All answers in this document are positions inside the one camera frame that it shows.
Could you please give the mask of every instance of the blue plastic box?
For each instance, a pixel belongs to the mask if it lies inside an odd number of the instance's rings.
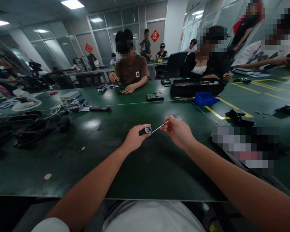
[[[211,93],[208,93],[208,92],[195,93],[194,101],[198,105],[205,105],[205,106],[214,105],[215,103],[220,102],[218,98],[215,98]]]

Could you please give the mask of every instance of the hand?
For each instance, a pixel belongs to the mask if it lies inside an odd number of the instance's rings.
[[[130,93],[133,93],[135,89],[136,89],[135,84],[128,85],[125,88],[125,91],[122,92],[122,94],[130,94]]]
[[[115,78],[119,81],[119,77],[116,76],[116,74],[114,72],[111,72],[110,74],[110,81],[112,82],[113,85],[117,85]]]
[[[289,57],[284,57],[284,58],[273,58],[270,59],[271,64],[281,66],[284,64],[289,64],[290,63],[290,58]]]
[[[138,149],[142,142],[151,136],[151,134],[143,134],[139,135],[139,132],[143,130],[145,127],[151,126],[150,124],[143,124],[143,125],[138,125],[133,127],[132,129],[129,130],[129,133],[121,145],[128,153],[131,153]]]
[[[211,74],[211,75],[206,75],[206,76],[204,76],[203,78],[217,78],[217,79],[219,79],[216,75],[214,75],[214,74]]]
[[[223,80],[229,82],[233,76],[234,76],[233,73],[225,73],[223,74]]]
[[[169,122],[160,128],[160,130],[166,132],[180,149],[186,151],[192,141],[195,140],[193,137],[190,127],[183,121],[180,121],[170,115],[165,121]]]

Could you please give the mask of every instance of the white wall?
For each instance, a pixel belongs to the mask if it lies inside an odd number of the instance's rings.
[[[12,30],[9,33],[29,59],[41,64],[42,70],[50,70],[21,29]]]
[[[168,46],[169,55],[178,52],[187,4],[188,0],[168,0],[164,43]]]

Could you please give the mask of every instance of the black cap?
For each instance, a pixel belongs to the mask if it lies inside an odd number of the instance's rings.
[[[196,39],[192,39],[190,44],[197,44],[197,40]]]

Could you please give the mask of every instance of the black tool box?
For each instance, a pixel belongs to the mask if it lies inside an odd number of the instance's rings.
[[[196,92],[210,92],[213,96],[219,95],[226,86],[217,78],[174,80],[171,85],[172,97],[194,97]]]

